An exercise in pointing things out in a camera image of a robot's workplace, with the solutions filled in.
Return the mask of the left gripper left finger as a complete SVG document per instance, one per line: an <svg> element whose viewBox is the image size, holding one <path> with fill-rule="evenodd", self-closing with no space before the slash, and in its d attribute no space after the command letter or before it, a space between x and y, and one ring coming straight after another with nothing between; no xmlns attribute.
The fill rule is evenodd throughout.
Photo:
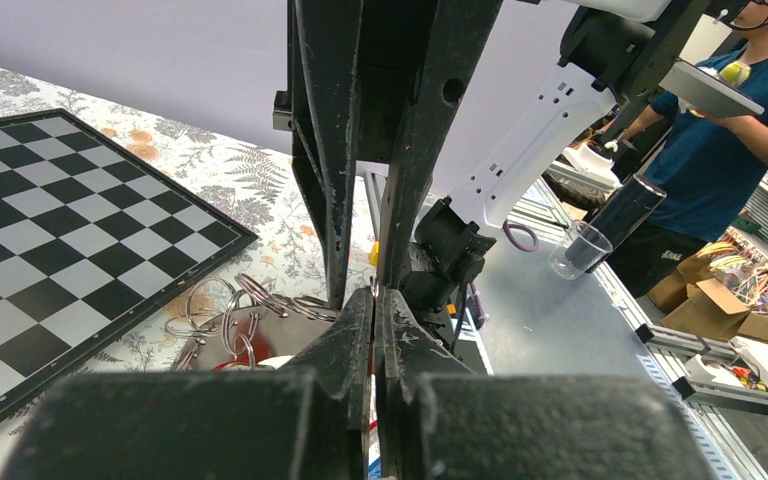
<svg viewBox="0 0 768 480"><path fill-rule="evenodd" d="M272 371L76 375L43 397L5 479L364 479L374 298Z"/></svg>

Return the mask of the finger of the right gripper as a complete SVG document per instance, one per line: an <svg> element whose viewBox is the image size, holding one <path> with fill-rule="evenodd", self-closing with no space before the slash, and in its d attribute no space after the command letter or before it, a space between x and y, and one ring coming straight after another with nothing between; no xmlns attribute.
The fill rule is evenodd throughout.
<svg viewBox="0 0 768 480"><path fill-rule="evenodd" d="M360 1L293 1L293 171L318 234L327 302L344 302L357 154Z"/></svg>
<svg viewBox="0 0 768 480"><path fill-rule="evenodd" d="M414 219L496 21L500 1L438 1L394 145L382 198L379 285L396 289Z"/></svg>

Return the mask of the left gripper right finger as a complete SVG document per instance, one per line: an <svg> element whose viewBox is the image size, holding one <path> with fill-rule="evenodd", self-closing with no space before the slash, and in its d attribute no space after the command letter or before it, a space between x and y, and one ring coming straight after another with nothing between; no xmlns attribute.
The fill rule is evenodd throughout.
<svg viewBox="0 0 768 480"><path fill-rule="evenodd" d="M380 465L396 479L711 479L678 404L650 379L486 376L375 298Z"/></svg>

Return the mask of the red key tag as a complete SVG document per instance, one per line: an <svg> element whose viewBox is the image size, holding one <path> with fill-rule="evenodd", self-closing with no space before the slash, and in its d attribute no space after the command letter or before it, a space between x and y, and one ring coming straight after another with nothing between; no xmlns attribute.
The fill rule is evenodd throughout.
<svg viewBox="0 0 768 480"><path fill-rule="evenodd" d="M212 371L249 370L274 371L279 366L273 361L275 351L272 343L260 333L252 337L236 335L226 346L226 336L220 336L220 345L226 349L226 359L211 368Z"/></svg>

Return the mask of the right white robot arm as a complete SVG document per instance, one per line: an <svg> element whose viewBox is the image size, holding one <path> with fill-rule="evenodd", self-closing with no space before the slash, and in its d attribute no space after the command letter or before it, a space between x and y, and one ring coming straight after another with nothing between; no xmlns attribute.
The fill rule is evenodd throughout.
<svg viewBox="0 0 768 480"><path fill-rule="evenodd" d="M360 161L388 167L378 280L401 287L414 219L502 5L498 1L291 1L288 83L275 125L319 235L328 304L344 301ZM524 190L573 138L622 100L649 98L705 1L582 1L546 89L488 159L461 169L431 251L447 283L476 268Z"/></svg>

